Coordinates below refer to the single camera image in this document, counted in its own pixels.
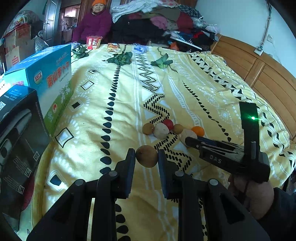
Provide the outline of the person's right hand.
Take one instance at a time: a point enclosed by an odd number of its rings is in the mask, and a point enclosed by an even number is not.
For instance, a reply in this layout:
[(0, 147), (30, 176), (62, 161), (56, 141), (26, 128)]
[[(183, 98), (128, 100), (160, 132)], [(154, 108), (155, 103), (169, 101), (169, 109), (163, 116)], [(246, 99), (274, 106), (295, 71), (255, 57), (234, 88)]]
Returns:
[(230, 175), (228, 178), (228, 190), (233, 194), (242, 192), (246, 199), (243, 206), (249, 210), (255, 219), (261, 219), (269, 211), (274, 200), (274, 190), (271, 183), (263, 182), (261, 184), (247, 181), (243, 177)]

